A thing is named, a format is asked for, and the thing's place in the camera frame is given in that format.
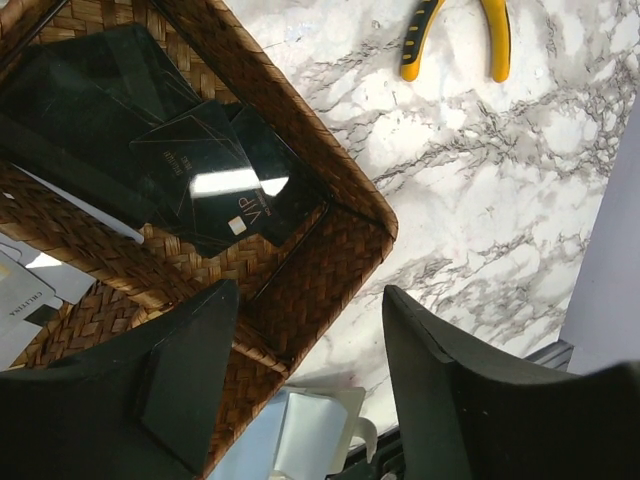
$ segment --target woven basket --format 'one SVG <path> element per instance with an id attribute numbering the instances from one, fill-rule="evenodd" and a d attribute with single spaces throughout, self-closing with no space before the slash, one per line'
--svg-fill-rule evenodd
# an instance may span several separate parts
<path id="1" fill-rule="evenodd" d="M 10 194 L 0 195 L 0 232 L 99 280 L 78 305 L 63 306 L 16 366 L 45 366 L 168 311 L 218 279 L 238 281 L 242 309 L 208 473 L 390 252 L 397 221 L 222 1 L 154 4 L 10 0 L 0 10 L 0 71 L 31 42 L 140 23 L 203 98 L 253 105 L 324 180 L 331 200 L 283 247 L 254 236 L 207 259 L 152 225 L 137 245 L 0 158 L 0 189 Z"/>

